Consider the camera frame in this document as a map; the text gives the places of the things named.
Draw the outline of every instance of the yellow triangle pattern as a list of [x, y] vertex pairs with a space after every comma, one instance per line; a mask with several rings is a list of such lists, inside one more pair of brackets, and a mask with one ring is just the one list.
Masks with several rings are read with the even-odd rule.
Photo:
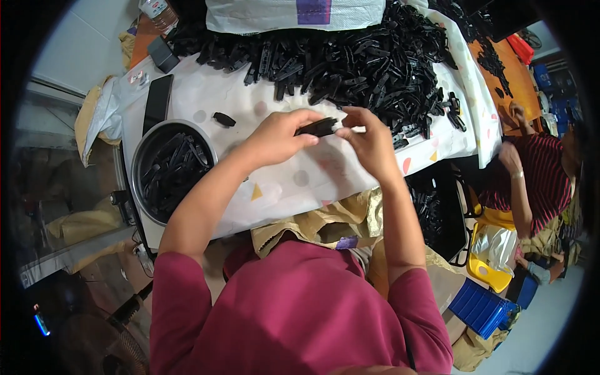
[[258, 184], [254, 184], [254, 191], [252, 192], [252, 199], [250, 201], [256, 200], [262, 197], [262, 191], [259, 188]]

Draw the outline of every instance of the red striped shirt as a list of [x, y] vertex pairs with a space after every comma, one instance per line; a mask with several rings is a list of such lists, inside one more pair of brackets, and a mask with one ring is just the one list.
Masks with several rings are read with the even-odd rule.
[[[535, 236], [550, 220], [563, 212], [571, 201], [571, 180], [562, 167], [562, 144], [549, 134], [509, 139], [521, 158], [527, 199], [533, 214], [531, 236]], [[511, 209], [511, 177], [495, 158], [489, 168], [494, 170], [493, 181], [479, 195], [485, 207], [509, 211]]]

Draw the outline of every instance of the blue plastic crate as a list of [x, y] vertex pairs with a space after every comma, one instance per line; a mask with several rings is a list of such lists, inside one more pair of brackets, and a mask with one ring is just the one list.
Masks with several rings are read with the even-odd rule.
[[505, 299], [471, 279], [465, 280], [448, 308], [485, 340], [498, 328], [508, 313]]

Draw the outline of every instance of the purple label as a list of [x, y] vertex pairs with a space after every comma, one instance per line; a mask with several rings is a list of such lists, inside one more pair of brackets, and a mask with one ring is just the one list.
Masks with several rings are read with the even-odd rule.
[[335, 246], [336, 250], [344, 248], [355, 248], [358, 244], [358, 236], [342, 237]]
[[331, 0], [296, 0], [299, 25], [328, 25]]

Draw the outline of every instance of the bracelet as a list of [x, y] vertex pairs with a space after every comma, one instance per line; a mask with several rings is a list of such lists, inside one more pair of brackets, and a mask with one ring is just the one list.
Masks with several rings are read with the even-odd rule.
[[522, 170], [511, 174], [511, 178], [512, 179], [520, 179], [521, 177], [523, 177], [523, 171]]

